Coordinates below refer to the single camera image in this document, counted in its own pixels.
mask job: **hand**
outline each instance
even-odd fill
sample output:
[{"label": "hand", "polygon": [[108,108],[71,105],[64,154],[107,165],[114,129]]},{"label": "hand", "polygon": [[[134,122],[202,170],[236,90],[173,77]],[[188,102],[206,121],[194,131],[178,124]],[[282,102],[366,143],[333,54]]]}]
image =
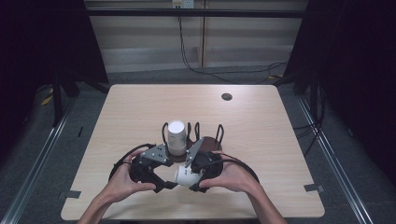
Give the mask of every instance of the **hand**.
[{"label": "hand", "polygon": [[[141,150],[135,151],[124,162],[130,162],[133,157],[139,155],[141,152]],[[132,181],[131,177],[129,177],[130,169],[131,164],[129,163],[121,165],[98,196],[104,197],[108,203],[117,203],[138,191],[155,189],[154,184],[135,183]]]},{"label": "hand", "polygon": [[[232,160],[227,155],[221,154],[223,159]],[[248,193],[251,189],[262,188],[254,177],[242,166],[233,162],[224,162],[223,170],[218,177],[203,180],[200,188],[223,187],[235,192],[243,191]]]}]

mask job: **light wood table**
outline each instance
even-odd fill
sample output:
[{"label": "light wood table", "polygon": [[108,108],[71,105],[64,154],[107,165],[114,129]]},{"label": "light wood table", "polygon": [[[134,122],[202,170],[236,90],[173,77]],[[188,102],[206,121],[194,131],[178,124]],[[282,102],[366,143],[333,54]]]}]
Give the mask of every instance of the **light wood table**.
[{"label": "light wood table", "polygon": [[[231,101],[221,98],[233,96]],[[111,88],[71,190],[62,218],[79,219],[105,186],[108,174],[127,151],[145,143],[161,144],[162,126],[173,119],[200,122],[201,136],[216,137],[224,127],[223,151],[247,163],[284,217],[321,217],[324,208],[291,128],[278,91],[273,86],[235,85],[115,85]],[[155,173],[174,181],[177,166]],[[139,192],[110,206],[109,219],[232,219],[256,217],[244,193],[212,188],[207,193],[182,186]]]}]

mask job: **forearm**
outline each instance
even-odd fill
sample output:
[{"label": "forearm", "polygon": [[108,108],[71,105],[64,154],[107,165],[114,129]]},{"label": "forearm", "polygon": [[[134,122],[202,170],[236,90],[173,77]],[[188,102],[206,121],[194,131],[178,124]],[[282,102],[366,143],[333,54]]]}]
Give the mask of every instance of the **forearm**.
[{"label": "forearm", "polygon": [[286,220],[280,215],[260,184],[255,185],[248,191],[247,196],[261,224],[286,223]]},{"label": "forearm", "polygon": [[78,224],[99,223],[110,205],[111,203],[101,198],[100,195],[96,196],[78,221]]}]

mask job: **power socket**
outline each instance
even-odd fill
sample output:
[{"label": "power socket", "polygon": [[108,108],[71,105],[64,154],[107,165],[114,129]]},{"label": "power socket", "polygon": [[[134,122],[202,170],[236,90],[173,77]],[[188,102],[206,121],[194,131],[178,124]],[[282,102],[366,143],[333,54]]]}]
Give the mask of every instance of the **power socket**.
[{"label": "power socket", "polygon": [[194,8],[194,0],[183,0],[182,8]]},{"label": "power socket", "polygon": [[182,8],[183,0],[172,0],[172,8]]}]

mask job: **white cup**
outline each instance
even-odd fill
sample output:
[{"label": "white cup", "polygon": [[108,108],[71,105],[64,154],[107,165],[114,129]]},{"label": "white cup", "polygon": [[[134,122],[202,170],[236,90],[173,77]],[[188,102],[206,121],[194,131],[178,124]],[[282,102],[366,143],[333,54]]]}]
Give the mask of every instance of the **white cup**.
[{"label": "white cup", "polygon": [[175,172],[175,182],[184,187],[191,187],[192,185],[198,183],[201,179],[200,174],[195,174],[191,172],[191,168],[179,166]]},{"label": "white cup", "polygon": [[186,129],[181,120],[172,120],[168,123],[168,150],[174,156],[186,153]]}]

